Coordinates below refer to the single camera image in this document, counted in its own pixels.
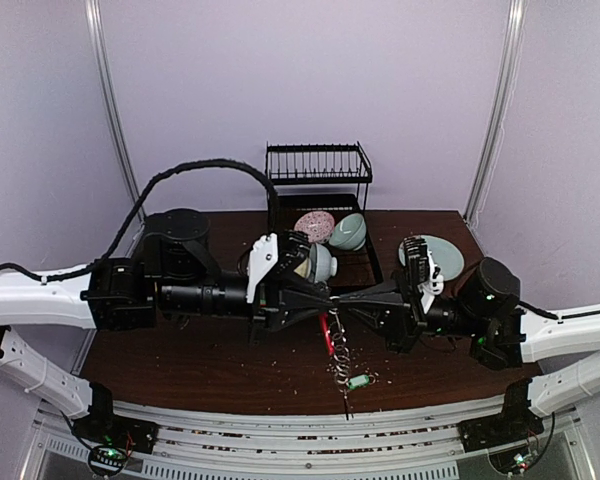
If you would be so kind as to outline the large grey red keyring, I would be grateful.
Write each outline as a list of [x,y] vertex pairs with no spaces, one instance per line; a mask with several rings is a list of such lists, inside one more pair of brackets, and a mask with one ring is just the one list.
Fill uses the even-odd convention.
[[344,416],[347,421],[351,419],[349,405],[348,382],[351,375],[351,357],[347,345],[344,325],[339,312],[330,310],[320,316],[321,328],[330,356],[331,373],[343,402]]

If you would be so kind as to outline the green tag key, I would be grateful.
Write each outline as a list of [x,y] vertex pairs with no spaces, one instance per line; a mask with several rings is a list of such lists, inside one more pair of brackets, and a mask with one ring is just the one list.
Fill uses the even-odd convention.
[[350,377],[346,382],[349,391],[355,391],[373,385],[377,381],[377,376],[373,373],[361,373]]

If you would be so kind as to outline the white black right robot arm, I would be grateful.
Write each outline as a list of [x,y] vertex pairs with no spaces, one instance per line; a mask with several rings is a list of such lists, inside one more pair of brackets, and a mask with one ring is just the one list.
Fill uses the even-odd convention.
[[391,281],[334,299],[398,352],[423,334],[467,337],[470,355],[500,371],[551,357],[582,354],[553,373],[508,387],[509,406],[493,419],[499,440],[515,440],[531,424],[600,393],[600,304],[549,311],[520,298],[520,280],[501,262],[483,258],[454,296],[431,259],[409,260]]

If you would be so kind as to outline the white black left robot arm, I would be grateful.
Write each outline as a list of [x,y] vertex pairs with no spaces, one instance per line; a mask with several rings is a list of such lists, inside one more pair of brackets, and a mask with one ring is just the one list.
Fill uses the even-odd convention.
[[0,370],[113,444],[124,424],[113,413],[111,392],[31,349],[15,326],[126,331],[152,328],[159,315],[202,315],[246,318],[277,331],[331,308],[329,293],[297,272],[309,257],[306,235],[263,235],[239,273],[219,266],[209,234],[204,214],[175,209],[148,217],[131,257],[41,273],[0,268]]

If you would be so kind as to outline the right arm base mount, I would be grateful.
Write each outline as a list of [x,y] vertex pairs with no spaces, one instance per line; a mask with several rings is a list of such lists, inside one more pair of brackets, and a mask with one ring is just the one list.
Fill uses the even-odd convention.
[[539,436],[544,422],[534,415],[495,414],[462,421],[457,428],[464,451],[487,450],[490,465],[503,475],[524,474],[541,455]]

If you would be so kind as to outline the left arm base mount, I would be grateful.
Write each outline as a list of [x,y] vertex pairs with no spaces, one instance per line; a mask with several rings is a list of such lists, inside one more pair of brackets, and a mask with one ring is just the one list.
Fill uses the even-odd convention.
[[72,435],[87,449],[87,465],[100,477],[120,474],[133,453],[151,454],[159,426],[155,422],[115,415],[107,427],[86,418],[68,421]]

